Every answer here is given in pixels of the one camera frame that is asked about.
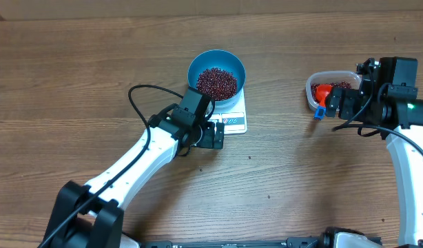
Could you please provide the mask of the blue plastic bowl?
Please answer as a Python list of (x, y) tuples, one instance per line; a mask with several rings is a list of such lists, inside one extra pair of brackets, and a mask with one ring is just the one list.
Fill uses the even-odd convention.
[(206, 69), (218, 68), (233, 75), (237, 82), (237, 91), (229, 99), (216, 101), (216, 108), (233, 107), (239, 101), (246, 81), (246, 70), (242, 61), (231, 52), (225, 50), (208, 50), (199, 54), (190, 64), (187, 71), (187, 82), (196, 88), (198, 78)]

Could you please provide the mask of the red beans in bowl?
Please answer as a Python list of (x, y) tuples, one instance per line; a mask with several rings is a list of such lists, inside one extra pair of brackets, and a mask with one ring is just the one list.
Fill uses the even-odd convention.
[(236, 95), (238, 81), (232, 72), (210, 68), (199, 74), (196, 87), (215, 101), (224, 101)]

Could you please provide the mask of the red adzuki beans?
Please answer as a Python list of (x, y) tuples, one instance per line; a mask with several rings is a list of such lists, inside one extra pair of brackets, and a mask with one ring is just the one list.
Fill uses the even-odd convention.
[[(335, 83), (330, 83), (329, 84), (331, 87), (340, 87), (340, 88), (346, 88), (346, 89), (351, 89), (352, 85), (346, 81), (340, 81), (340, 82), (335, 82)], [(319, 103), (320, 101), (316, 98), (316, 92), (317, 89), (321, 86), (321, 84), (316, 83), (311, 85), (310, 89), (311, 89), (311, 95), (313, 97), (313, 100), (316, 103)]]

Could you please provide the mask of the white digital kitchen scale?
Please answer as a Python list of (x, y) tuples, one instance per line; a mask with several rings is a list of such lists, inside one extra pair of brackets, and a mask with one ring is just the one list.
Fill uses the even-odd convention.
[(223, 123), (225, 135), (245, 134), (248, 126), (244, 89), (230, 99), (217, 101), (210, 121)]

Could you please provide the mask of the clear plastic food container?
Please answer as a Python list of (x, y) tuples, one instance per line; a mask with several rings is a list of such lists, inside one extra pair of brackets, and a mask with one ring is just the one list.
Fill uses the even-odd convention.
[(351, 84), (351, 87), (357, 90), (361, 84), (362, 77), (351, 71), (326, 71), (317, 72), (312, 74), (306, 82), (305, 91), (307, 94), (307, 102), (309, 109), (313, 112), (316, 111), (318, 103), (314, 100), (313, 94), (311, 93), (311, 86), (314, 84), (330, 84), (345, 81)]

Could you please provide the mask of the orange measuring scoop blue handle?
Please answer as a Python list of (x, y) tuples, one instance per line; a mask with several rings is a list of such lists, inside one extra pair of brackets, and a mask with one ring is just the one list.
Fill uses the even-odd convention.
[(316, 88), (315, 97), (318, 101), (318, 107), (314, 114), (315, 120), (321, 121), (325, 117), (327, 111), (325, 101), (328, 95), (331, 93), (332, 88), (333, 86), (328, 84), (322, 84)]

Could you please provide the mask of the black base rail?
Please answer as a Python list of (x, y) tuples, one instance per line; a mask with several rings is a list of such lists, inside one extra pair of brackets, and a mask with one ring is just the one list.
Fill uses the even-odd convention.
[(120, 248), (304, 248), (334, 247), (333, 236), (324, 232), (321, 236), (288, 237), (284, 240), (249, 240), (216, 242), (139, 242), (127, 233), (121, 236)]

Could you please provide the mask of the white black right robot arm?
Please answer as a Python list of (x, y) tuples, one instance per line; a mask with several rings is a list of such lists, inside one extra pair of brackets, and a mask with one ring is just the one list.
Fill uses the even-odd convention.
[(344, 120), (334, 131), (355, 128), (359, 136), (379, 134), (386, 141), (398, 191), (399, 247), (423, 247), (423, 100), (415, 86), (417, 65), (412, 58), (370, 58), (357, 66), (358, 89), (331, 88), (317, 110)]

